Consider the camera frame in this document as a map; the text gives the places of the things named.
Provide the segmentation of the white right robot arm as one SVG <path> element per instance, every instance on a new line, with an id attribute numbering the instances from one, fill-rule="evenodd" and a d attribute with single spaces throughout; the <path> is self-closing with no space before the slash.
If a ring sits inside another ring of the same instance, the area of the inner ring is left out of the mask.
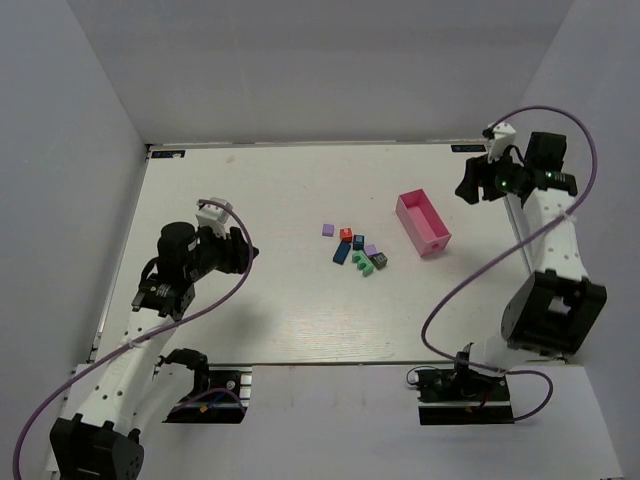
<path id="1" fill-rule="evenodd" d="M 510 125 L 485 133 L 488 152 L 466 162 L 456 195 L 469 204 L 518 198 L 530 233 L 559 222 L 530 243 L 531 274 L 505 307 L 498 333 L 468 348 L 471 369 L 497 377 L 537 356 L 576 354 L 607 291 L 590 280 L 581 260 L 569 213 L 578 198 L 577 183 L 562 170 L 565 136 L 534 132 L 526 151 L 520 151 Z"/>

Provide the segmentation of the green hospital arch block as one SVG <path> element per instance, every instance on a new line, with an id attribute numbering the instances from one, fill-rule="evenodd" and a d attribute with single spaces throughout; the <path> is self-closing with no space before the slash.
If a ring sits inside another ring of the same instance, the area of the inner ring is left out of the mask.
<path id="1" fill-rule="evenodd" d="M 361 272 L 363 277 L 369 276 L 375 269 L 372 261 L 364 253 L 363 250 L 357 250 L 352 254 L 352 262 L 356 265 L 357 269 Z"/>

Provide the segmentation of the dark blue printed cube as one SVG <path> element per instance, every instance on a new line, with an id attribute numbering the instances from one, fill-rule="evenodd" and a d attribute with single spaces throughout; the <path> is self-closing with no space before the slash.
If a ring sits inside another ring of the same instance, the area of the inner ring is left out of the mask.
<path id="1" fill-rule="evenodd" d="M 363 235 L 354 235 L 352 246 L 354 250 L 363 250 L 364 249 L 364 236 Z"/>

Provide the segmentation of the dark blue rectangular block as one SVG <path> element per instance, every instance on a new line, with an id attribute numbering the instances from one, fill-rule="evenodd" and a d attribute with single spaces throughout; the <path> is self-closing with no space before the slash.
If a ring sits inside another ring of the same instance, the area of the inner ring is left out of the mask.
<path id="1" fill-rule="evenodd" d="M 351 244 L 349 242 L 340 242 L 333 255 L 332 261 L 336 264 L 343 265 L 348 257 L 350 250 Z"/>

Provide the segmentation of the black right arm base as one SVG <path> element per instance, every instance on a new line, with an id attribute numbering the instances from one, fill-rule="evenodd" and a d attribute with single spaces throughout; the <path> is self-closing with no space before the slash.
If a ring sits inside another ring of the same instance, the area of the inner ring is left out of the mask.
<path id="1" fill-rule="evenodd" d="M 463 360 L 471 345 L 459 351 L 450 368 L 418 366 L 407 372 L 409 387 L 418 392 L 421 426 L 513 424 L 514 415 L 505 377 L 472 370 Z"/>

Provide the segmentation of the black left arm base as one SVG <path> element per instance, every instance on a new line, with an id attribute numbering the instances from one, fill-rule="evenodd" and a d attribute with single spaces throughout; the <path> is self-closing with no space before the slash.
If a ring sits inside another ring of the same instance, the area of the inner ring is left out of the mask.
<path id="1" fill-rule="evenodd" d="M 239 425 L 249 408 L 253 369 L 210 365 L 209 379 L 170 411 L 165 423 Z"/>

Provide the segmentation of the pink plastic box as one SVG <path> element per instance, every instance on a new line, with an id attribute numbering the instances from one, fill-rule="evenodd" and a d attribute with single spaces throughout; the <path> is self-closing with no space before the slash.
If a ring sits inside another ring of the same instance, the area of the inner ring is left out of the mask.
<path id="1" fill-rule="evenodd" d="M 451 233 L 422 189 L 399 195 L 395 213 L 421 258 L 446 248 Z"/>

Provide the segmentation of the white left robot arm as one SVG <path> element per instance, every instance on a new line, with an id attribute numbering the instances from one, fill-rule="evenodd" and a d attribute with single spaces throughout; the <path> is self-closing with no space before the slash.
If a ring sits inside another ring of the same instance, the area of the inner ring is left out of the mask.
<path id="1" fill-rule="evenodd" d="M 165 225 L 157 254 L 144 267 L 119 352 L 106 359 L 88 397 L 59 418 L 50 442 L 63 479 L 135 479 L 141 436 L 181 400 L 211 387 L 208 358 L 196 350 L 163 351 L 195 298 L 196 283 L 213 271 L 245 277 L 258 254 L 240 225 L 220 221 Z"/>

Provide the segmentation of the red cube block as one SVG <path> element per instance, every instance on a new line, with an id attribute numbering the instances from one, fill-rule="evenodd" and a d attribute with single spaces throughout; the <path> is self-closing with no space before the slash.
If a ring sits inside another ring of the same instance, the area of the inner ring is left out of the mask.
<path id="1" fill-rule="evenodd" d="M 340 239 L 342 242 L 352 242 L 353 241 L 353 231 L 351 228 L 342 228 L 340 230 Z"/>

